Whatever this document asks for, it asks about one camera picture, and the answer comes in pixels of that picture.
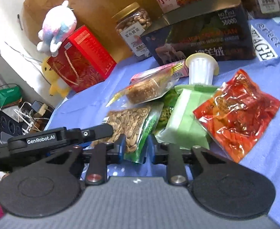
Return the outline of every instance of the plush toy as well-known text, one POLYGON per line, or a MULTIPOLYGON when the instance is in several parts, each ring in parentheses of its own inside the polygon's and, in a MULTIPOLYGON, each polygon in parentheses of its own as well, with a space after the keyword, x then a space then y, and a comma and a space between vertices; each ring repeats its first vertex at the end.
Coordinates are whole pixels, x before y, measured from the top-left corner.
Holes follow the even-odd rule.
POLYGON ((41 64, 41 69, 43 71, 43 76, 49 81, 51 84, 51 88, 49 90, 50 95, 56 95, 59 93, 61 97, 65 98, 69 91, 70 87, 57 75, 57 73, 48 65, 47 60, 49 58, 45 58, 41 64))
POLYGON ((52 8, 43 21, 43 27, 38 32, 42 40, 37 45, 37 51, 47 55, 57 56, 58 49, 63 41, 68 38, 76 28, 76 17, 68 8, 68 1, 52 8))

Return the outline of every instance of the gold jar lid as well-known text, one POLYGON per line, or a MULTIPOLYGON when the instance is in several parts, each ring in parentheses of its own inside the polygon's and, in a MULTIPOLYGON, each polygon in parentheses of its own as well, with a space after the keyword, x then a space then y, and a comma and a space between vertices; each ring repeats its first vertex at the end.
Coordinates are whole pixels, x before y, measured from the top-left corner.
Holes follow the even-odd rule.
POLYGON ((130 13, 134 12, 140 8, 140 5, 137 2, 128 5, 126 8, 122 9, 120 12, 116 13, 112 19, 115 19, 116 22, 124 18, 125 16, 129 15, 130 13))

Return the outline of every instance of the grey gripper base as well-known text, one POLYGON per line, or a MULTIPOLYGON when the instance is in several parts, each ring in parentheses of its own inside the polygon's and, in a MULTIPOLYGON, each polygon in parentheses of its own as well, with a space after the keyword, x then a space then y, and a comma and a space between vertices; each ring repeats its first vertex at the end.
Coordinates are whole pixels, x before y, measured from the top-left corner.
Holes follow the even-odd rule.
POLYGON ((162 177, 111 177, 106 184, 87 187, 73 206, 59 214, 41 219, 6 215, 0 220, 0 229, 74 228, 280 229, 267 216, 245 221, 213 216, 186 188, 171 186, 162 177))

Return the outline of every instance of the yellow plush toy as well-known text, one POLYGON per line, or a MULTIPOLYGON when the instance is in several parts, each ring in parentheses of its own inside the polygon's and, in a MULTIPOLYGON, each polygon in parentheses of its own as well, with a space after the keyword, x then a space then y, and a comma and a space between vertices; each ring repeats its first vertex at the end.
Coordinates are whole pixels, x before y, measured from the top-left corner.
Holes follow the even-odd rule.
POLYGON ((43 76, 51 84, 49 94, 56 95, 56 93, 59 93, 61 97, 65 98, 68 95, 71 88, 50 67, 50 65, 47 63, 48 59, 49 58, 45 58, 43 60, 43 63, 41 64, 41 69, 43 71, 43 76))

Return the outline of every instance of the white plush toy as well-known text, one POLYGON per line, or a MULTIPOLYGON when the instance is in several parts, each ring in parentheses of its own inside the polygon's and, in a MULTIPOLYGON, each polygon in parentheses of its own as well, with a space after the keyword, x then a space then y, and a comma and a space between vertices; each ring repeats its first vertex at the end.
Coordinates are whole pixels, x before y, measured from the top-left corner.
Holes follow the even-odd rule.
POLYGON ((53 57, 57 56, 58 49, 76 28, 76 17, 68 8, 66 0, 62 5, 52 8, 43 21, 38 37, 42 40, 37 45, 37 51, 44 52, 53 57))

